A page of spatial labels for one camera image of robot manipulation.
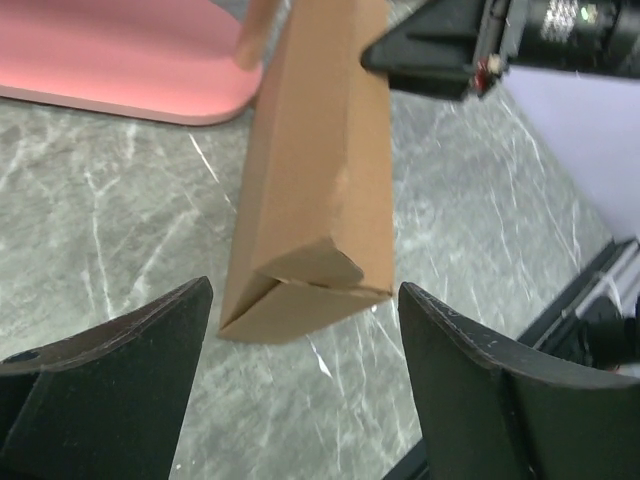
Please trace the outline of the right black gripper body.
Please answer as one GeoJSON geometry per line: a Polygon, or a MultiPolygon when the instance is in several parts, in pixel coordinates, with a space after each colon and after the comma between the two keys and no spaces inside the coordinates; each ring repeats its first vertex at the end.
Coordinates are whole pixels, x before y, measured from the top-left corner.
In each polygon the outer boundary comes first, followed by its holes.
{"type": "Polygon", "coordinates": [[[462,95],[484,96],[511,66],[639,78],[637,1],[464,1],[474,53],[462,95]]]}

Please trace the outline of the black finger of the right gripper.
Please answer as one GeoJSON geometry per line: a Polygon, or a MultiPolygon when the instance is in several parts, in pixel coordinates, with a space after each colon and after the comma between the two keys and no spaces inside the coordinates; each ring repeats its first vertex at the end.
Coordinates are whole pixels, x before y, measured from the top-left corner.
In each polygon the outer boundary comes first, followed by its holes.
{"type": "Polygon", "coordinates": [[[427,1],[366,47],[361,65],[393,90],[460,101],[475,76],[484,13],[480,0],[427,1]]]}

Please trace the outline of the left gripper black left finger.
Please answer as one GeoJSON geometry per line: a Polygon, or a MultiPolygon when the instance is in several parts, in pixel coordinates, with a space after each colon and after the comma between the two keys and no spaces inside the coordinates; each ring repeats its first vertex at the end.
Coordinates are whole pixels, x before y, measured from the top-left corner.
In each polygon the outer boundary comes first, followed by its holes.
{"type": "Polygon", "coordinates": [[[168,478],[212,299],[195,278],[3,360],[2,478],[168,478]]]}

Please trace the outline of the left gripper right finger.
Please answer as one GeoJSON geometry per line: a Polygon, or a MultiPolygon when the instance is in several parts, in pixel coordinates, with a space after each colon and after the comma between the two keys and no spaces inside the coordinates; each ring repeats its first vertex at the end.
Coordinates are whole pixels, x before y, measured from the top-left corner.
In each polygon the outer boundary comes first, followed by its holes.
{"type": "Polygon", "coordinates": [[[434,479],[635,479],[639,382],[525,346],[405,282],[402,341],[434,479]]]}

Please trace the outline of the brown cardboard box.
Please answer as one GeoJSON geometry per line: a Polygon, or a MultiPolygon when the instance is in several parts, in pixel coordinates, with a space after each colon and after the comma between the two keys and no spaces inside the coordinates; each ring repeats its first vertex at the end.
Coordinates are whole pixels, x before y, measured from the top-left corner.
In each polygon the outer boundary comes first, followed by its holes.
{"type": "Polygon", "coordinates": [[[296,1],[255,107],[220,337],[281,344],[394,288],[390,91],[365,71],[383,1],[296,1]]]}

